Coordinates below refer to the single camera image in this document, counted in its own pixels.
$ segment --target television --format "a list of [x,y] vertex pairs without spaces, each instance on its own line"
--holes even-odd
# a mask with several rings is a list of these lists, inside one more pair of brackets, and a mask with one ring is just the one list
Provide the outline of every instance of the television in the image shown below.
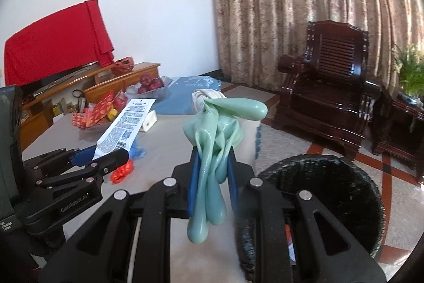
[[34,95],[34,94],[38,90],[40,90],[41,88],[44,88],[44,87],[48,86],[49,84],[51,84],[55,81],[58,81],[61,78],[67,76],[67,75],[73,74],[74,72],[78,72],[79,70],[86,68],[90,65],[96,64],[96,63],[97,62],[95,61],[95,62],[92,62],[92,63],[89,63],[89,64],[78,66],[76,68],[70,68],[68,70],[58,72],[57,74],[42,78],[41,80],[25,84],[25,85],[20,87],[22,89],[23,99],[26,102],[31,101],[32,99],[37,97],[37,95]]

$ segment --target metal screw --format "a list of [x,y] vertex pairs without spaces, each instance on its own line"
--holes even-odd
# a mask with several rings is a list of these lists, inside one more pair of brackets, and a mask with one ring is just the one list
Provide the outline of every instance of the metal screw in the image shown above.
[[260,187],[264,183],[260,178],[251,178],[249,182],[254,187]]
[[163,184],[165,186],[167,186],[167,187],[173,187],[173,186],[175,186],[177,184],[177,179],[175,179],[175,178],[166,178],[163,181]]
[[117,200],[123,200],[127,196],[127,191],[118,190],[113,194],[113,196]]
[[310,200],[312,198],[312,193],[307,190],[302,190],[299,192],[299,197],[303,200]]

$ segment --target dark wood armchair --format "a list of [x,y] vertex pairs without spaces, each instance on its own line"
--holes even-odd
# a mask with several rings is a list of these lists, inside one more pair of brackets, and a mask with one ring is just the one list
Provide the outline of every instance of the dark wood armchair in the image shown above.
[[347,23],[309,22],[305,54],[280,58],[289,74],[274,126],[295,125],[342,144],[354,159],[381,82],[367,75],[368,32]]

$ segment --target chair backrest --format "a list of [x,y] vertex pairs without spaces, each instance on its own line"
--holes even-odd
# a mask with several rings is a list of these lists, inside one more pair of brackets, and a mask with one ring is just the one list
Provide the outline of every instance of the chair backrest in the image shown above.
[[358,86],[366,73],[368,32],[347,23],[308,22],[304,62],[317,79]]

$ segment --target trash can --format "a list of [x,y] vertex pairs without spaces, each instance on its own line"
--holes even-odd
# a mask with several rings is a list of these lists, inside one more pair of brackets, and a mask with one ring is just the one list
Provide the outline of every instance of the trash can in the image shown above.
[[[347,158],[331,155],[298,155],[274,163],[258,175],[289,194],[312,192],[321,203],[375,257],[385,229],[385,211],[378,187],[369,175]],[[254,220],[237,219],[236,245],[240,265],[254,279]],[[296,282],[296,270],[293,268]]]

